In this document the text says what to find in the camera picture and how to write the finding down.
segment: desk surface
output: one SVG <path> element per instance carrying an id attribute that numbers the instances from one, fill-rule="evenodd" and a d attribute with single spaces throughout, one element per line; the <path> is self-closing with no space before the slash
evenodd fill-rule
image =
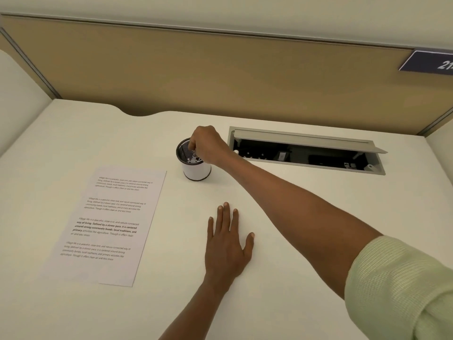
<path id="1" fill-rule="evenodd" d="M 425 138 L 179 112 L 133 117 L 103 104 L 54 100 L 0 158 L 0 330 L 3 339 L 155 339 L 204 274 L 206 224 L 229 201 L 252 261 L 224 298 L 208 339 L 365 339 L 343 301 L 224 171 L 191 182 L 176 145 L 197 125 L 373 140 L 386 175 L 254 162 L 453 267 L 453 187 Z M 101 165 L 167 170 L 132 288 L 37 278 Z"/>

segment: green shirt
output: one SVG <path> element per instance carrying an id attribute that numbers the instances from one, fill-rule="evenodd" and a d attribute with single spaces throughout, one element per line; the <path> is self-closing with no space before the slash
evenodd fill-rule
<path id="1" fill-rule="evenodd" d="M 349 270 L 345 303 L 370 340 L 453 339 L 453 270 L 388 236 Z"/>

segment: person's left hand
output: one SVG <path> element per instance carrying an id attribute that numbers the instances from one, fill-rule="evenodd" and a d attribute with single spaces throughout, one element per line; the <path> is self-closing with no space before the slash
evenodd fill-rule
<path id="1" fill-rule="evenodd" d="M 250 233 L 242 250 L 239 243 L 239 212 L 233 210 L 230 228 L 230 206 L 224 203 L 217 209 L 216 229 L 214 219 L 207 223 L 207 244 L 205 254 L 206 275 L 204 282 L 214 291 L 225 294 L 234 279 L 242 273 L 252 258 L 255 234 Z"/>

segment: number sign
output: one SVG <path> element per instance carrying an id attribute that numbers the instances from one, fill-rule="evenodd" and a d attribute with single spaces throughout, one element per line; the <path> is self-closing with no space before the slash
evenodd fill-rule
<path id="1" fill-rule="evenodd" d="M 399 70 L 453 75 L 453 52 L 414 50 Z"/>

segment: pen holder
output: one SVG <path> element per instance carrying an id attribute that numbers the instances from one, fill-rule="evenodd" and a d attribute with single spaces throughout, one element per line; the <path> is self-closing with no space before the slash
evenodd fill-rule
<path id="1" fill-rule="evenodd" d="M 195 151 L 189 150 L 190 138 L 185 139 L 176 147 L 176 157 L 183 165 L 186 178 L 192 181 L 205 180 L 211 174 L 211 165 L 204 162 Z"/>

